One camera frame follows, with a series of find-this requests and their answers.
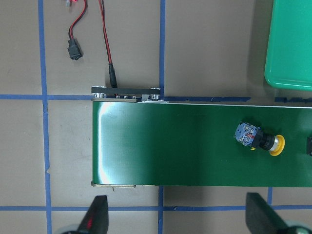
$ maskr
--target beige tile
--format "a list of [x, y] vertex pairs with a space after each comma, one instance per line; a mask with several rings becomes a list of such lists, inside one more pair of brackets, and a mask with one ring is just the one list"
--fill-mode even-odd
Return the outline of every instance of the beige tile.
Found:
[[43, 206], [42, 102], [0, 100], [0, 205]]
[[[74, 27], [83, 57], [69, 58], [68, 28], [83, 1], [45, 1], [46, 70], [49, 94], [88, 95], [93, 85], [109, 85], [108, 61], [98, 1], [89, 1]], [[158, 87], [159, 1], [106, 0], [106, 27], [119, 87]]]
[[250, 232], [245, 224], [245, 211], [165, 211], [163, 214], [163, 233], [249, 234]]
[[41, 94], [37, 1], [3, 1], [0, 28], [0, 94]]
[[272, 2], [166, 1], [165, 94], [274, 97], [264, 79]]
[[[74, 231], [85, 212], [52, 212], [53, 234]], [[156, 234], [157, 212], [109, 212], [109, 234]]]
[[247, 192], [266, 199], [266, 187], [164, 187], [164, 206], [244, 206]]
[[3, 234], [47, 233], [44, 211], [0, 211], [0, 227]]
[[89, 206], [108, 195], [110, 206], [157, 206], [157, 186], [94, 188], [92, 181], [92, 103], [49, 102], [50, 176], [53, 206]]
[[285, 221], [300, 222], [299, 225], [305, 224], [310, 229], [312, 227], [312, 210], [277, 210], [280, 217]]
[[312, 188], [273, 188], [273, 205], [312, 205]]

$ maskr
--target green tray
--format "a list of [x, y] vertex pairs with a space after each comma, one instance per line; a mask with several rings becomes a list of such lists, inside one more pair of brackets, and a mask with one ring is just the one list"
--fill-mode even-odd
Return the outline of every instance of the green tray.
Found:
[[312, 90], [312, 1], [275, 0], [265, 78], [273, 87]]
[[[240, 121], [285, 137], [279, 156], [234, 138]], [[93, 102], [93, 183], [311, 187], [312, 109]]]

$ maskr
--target black object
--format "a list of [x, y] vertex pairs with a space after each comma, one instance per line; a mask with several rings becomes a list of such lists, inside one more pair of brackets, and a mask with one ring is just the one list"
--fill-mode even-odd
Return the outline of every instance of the black object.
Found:
[[262, 130], [258, 130], [256, 135], [254, 136], [251, 147], [260, 148], [264, 150], [270, 150], [274, 145], [275, 137], [271, 134], [264, 133]]
[[115, 69], [114, 65], [112, 63], [108, 64], [108, 72], [109, 72], [109, 80], [111, 83], [112, 88], [117, 88], [117, 81], [116, 81], [116, 75], [115, 75]]
[[81, 221], [77, 231], [63, 234], [107, 234], [108, 231], [108, 204], [107, 196], [96, 196]]
[[247, 193], [245, 215], [252, 234], [312, 234], [305, 227], [289, 227], [258, 193]]
[[307, 154], [312, 156], [312, 137], [307, 138]]
[[69, 57], [71, 59], [78, 60], [80, 57], [82, 57], [82, 53], [80, 51], [80, 48], [77, 45], [74, 38], [68, 40], [68, 44], [69, 44], [69, 47], [67, 49], [69, 52]]
[[159, 89], [120, 89], [120, 88], [104, 88], [92, 87], [92, 94], [155, 94], [160, 95]]

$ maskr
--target green conveyor belt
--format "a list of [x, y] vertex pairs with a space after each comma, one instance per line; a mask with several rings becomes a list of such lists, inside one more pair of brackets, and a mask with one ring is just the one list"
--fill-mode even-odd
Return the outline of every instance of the green conveyor belt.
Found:
[[[234, 138], [240, 121], [282, 134], [279, 156]], [[93, 102], [93, 182], [312, 186], [312, 109]]]

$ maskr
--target blue electrical component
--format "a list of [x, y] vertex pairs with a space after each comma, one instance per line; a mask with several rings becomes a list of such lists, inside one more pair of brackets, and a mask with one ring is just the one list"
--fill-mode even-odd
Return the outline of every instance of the blue electrical component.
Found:
[[254, 141], [254, 137], [259, 130], [259, 127], [255, 127], [249, 123], [241, 123], [235, 131], [235, 138], [243, 145], [251, 146]]

